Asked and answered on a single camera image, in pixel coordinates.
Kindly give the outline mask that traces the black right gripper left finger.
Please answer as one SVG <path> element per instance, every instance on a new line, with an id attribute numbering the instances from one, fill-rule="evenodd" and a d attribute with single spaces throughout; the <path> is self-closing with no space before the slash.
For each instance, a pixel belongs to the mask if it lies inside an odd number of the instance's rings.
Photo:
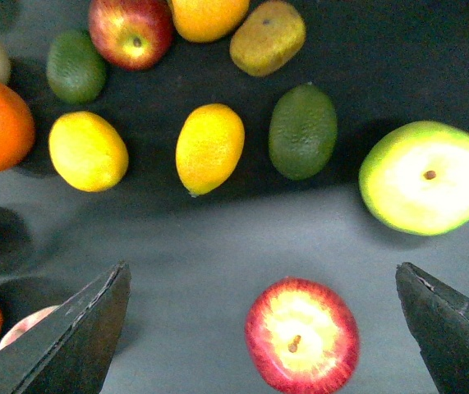
<path id="1" fill-rule="evenodd" d="M 0 394 L 101 392 L 130 291 L 118 263 L 0 350 Z"/>

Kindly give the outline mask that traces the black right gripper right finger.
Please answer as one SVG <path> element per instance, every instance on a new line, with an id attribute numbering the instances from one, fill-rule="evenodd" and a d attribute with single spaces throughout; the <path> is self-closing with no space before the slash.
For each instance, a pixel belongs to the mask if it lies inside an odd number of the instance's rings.
<path id="1" fill-rule="evenodd" d="M 395 274 L 408 329 L 440 393 L 469 393 L 469 297 L 412 263 Z"/>

